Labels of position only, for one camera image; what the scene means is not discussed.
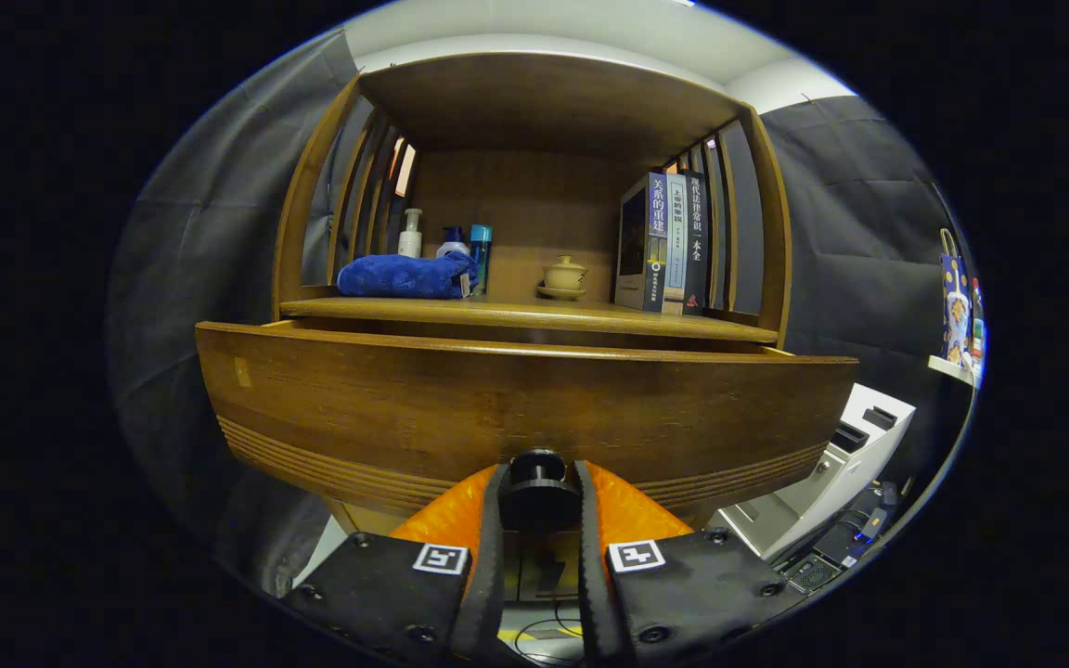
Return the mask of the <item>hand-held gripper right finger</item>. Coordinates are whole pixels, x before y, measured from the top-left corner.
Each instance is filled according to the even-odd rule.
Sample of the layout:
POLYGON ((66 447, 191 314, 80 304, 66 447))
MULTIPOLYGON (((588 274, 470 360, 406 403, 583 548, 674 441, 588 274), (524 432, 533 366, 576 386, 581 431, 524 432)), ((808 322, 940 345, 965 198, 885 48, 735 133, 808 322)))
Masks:
POLYGON ((805 600, 725 528, 691 528, 619 475, 575 462, 588 667, 721 667, 805 600))

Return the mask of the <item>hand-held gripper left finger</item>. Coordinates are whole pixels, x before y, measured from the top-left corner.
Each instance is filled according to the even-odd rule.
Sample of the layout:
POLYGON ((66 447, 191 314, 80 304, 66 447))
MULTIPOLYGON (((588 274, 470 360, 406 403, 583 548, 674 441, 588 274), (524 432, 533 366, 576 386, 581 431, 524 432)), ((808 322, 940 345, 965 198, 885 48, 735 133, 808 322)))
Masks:
POLYGON ((471 473, 393 535, 348 535, 283 605, 390 667, 505 667, 508 472, 501 464, 471 473))

